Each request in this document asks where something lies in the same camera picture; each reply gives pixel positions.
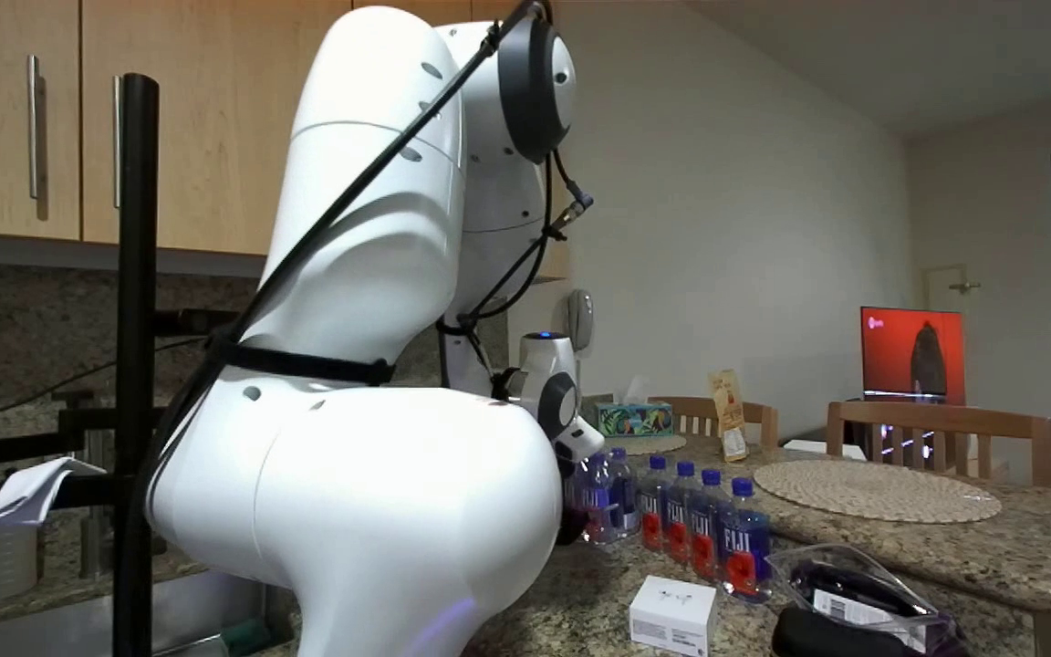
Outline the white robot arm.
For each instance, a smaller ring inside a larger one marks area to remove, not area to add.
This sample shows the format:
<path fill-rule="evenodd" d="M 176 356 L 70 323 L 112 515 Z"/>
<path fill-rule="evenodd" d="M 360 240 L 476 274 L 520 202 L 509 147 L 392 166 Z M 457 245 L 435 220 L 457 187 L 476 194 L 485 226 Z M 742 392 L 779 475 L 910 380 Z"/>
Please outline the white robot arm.
<path fill-rule="evenodd" d="M 295 657 L 459 657 L 545 572 L 561 469 L 603 440 L 548 363 L 504 396 L 395 364 L 459 328 L 545 233 L 572 123 L 548 0 L 435 27 L 356 9 L 319 46 L 268 266 L 167 413 L 146 520 L 190 559 L 295 597 Z"/>

